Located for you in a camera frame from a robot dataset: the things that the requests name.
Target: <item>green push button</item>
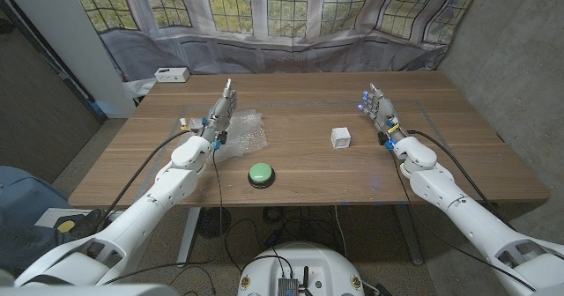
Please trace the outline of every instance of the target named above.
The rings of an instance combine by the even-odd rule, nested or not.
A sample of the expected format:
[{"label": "green push button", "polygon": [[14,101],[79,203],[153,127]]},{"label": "green push button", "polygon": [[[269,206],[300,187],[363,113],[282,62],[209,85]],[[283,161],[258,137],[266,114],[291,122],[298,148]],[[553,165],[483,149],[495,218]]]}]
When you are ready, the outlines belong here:
[{"label": "green push button", "polygon": [[250,168],[249,182],[257,189],[265,189],[274,182],[274,169],[266,163],[257,163]]}]

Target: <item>window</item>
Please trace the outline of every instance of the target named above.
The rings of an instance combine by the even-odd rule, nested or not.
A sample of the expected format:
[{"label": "window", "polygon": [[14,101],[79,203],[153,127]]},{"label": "window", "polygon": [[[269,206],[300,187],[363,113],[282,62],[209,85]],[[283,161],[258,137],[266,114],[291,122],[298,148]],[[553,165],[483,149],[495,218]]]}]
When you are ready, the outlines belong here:
[{"label": "window", "polygon": [[449,44],[456,25],[472,0],[452,0],[427,27],[425,41]]},{"label": "window", "polygon": [[99,33],[112,28],[137,30],[126,0],[80,0]]},{"label": "window", "polygon": [[412,36],[413,21],[427,2],[429,0],[391,0],[384,12],[380,30],[409,39]]},{"label": "window", "polygon": [[192,26],[182,0],[149,0],[159,27]]},{"label": "window", "polygon": [[321,35],[354,28],[366,0],[323,0]]},{"label": "window", "polygon": [[306,37],[308,0],[268,0],[270,36]]},{"label": "window", "polygon": [[218,31],[253,33],[250,0],[210,0],[210,6]]}]

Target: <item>bubble wrap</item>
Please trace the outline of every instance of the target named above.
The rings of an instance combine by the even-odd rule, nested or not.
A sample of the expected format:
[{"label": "bubble wrap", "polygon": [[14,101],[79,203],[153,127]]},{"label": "bubble wrap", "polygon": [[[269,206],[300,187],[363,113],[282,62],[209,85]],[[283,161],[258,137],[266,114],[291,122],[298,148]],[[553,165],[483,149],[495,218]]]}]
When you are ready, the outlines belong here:
[{"label": "bubble wrap", "polygon": [[[202,128],[202,118],[191,118],[189,127]],[[178,145],[186,142],[191,134],[184,134],[179,139]],[[268,146],[263,129],[263,115],[253,110],[233,113],[231,123],[227,128],[227,143],[221,145],[215,152],[215,161],[239,157],[248,152],[258,151]]]}]

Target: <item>white cube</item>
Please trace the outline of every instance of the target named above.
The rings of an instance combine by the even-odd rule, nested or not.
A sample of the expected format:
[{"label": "white cube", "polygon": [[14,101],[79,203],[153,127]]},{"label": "white cube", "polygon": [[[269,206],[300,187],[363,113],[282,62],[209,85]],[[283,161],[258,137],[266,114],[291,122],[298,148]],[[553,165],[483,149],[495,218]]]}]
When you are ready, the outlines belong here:
[{"label": "white cube", "polygon": [[349,134],[349,129],[347,128],[335,128],[331,132],[331,142],[333,143],[333,148],[346,148],[349,147],[351,143],[351,135]]}]

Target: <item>green button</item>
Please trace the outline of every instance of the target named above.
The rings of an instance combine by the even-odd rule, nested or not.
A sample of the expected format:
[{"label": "green button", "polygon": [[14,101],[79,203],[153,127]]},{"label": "green button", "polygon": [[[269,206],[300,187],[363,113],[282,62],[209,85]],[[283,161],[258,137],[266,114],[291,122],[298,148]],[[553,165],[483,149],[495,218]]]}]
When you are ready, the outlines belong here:
[{"label": "green button", "polygon": [[257,163],[250,168],[249,176],[254,182],[265,182],[272,175],[272,168],[266,163]]}]

